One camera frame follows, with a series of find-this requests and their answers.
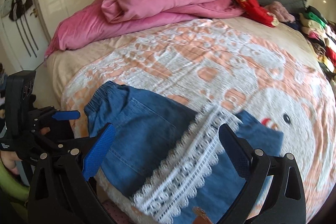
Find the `gold door handle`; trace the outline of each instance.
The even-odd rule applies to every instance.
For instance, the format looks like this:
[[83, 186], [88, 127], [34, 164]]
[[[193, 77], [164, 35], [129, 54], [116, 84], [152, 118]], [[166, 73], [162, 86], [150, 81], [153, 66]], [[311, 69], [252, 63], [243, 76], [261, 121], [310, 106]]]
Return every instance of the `gold door handle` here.
[[36, 9], [36, 8], [33, 9], [33, 11], [30, 13], [30, 16], [31, 16], [32, 14], [34, 14], [35, 17], [38, 17], [38, 13], [37, 13], [37, 9]]

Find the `blue gripper pad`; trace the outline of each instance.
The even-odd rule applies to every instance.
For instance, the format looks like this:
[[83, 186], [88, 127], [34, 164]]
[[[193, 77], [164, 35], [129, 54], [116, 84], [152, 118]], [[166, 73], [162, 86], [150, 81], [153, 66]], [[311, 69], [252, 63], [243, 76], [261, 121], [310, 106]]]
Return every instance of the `blue gripper pad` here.
[[113, 124], [107, 123], [105, 125], [105, 130], [101, 133], [99, 139], [95, 142], [83, 160], [82, 174], [86, 181], [97, 174], [101, 163], [113, 144], [115, 136], [115, 127]]
[[57, 121], [67, 121], [67, 120], [77, 120], [81, 116], [80, 112], [77, 110], [72, 111], [57, 111], [52, 118]]
[[238, 137], [226, 123], [219, 127], [218, 135], [236, 172], [241, 178], [247, 180], [251, 175], [251, 160], [239, 144]]

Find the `beige bed sheet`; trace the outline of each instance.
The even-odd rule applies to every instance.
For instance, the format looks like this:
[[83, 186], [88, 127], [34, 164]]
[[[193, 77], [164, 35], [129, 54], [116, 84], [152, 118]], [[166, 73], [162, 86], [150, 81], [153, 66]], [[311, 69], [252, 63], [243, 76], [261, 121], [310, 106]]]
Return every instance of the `beige bed sheet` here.
[[[276, 28], [270, 28], [244, 17], [223, 19], [223, 21], [240, 32], [274, 42], [294, 56], [298, 61], [321, 71], [316, 60], [316, 55], [312, 52], [309, 44], [300, 32], [284, 24], [280, 24]], [[162, 27], [152, 28], [138, 33], [152, 34], [160, 30], [160, 28]], [[130, 43], [134, 37], [134, 34], [122, 35], [121, 37], [93, 42], [79, 50], [57, 51], [50, 55], [46, 63], [58, 102], [60, 102], [66, 85], [81, 68], [110, 54], [116, 48]]]

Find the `door frame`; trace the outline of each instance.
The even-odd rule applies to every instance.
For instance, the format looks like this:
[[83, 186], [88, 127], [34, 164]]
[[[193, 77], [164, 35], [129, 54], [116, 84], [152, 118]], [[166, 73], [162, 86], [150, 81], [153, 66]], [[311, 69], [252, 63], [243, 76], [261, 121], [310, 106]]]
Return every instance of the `door frame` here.
[[[33, 0], [33, 2], [34, 2], [35, 7], [38, 11], [39, 22], [41, 24], [43, 34], [45, 35], [47, 41], [51, 41], [48, 32], [46, 33], [46, 26], [45, 26], [44, 20], [42, 18], [42, 13], [41, 13], [41, 10], [40, 10], [39, 2], [38, 2], [38, 0]], [[7, 36], [7, 33], [5, 32], [5, 30], [3, 28], [2, 20], [1, 20], [1, 23], [0, 23], [0, 43], [3, 45], [3, 47], [5, 49], [5, 54], [7, 55], [8, 59], [12, 63], [12, 66], [14, 67], [15, 71], [18, 72], [18, 71], [23, 70], [23, 68], [20, 65], [20, 62], [19, 62], [18, 58], [15, 55], [15, 51], [13, 50], [13, 48], [12, 48], [10, 42], [9, 42], [9, 38]]]

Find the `bear eye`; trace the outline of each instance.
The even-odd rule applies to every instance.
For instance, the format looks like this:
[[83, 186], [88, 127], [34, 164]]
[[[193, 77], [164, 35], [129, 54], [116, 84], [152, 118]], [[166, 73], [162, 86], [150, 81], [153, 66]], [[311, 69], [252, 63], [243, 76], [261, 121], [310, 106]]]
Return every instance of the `bear eye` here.
[[291, 119], [287, 114], [283, 115], [283, 120], [288, 124], [292, 124]]

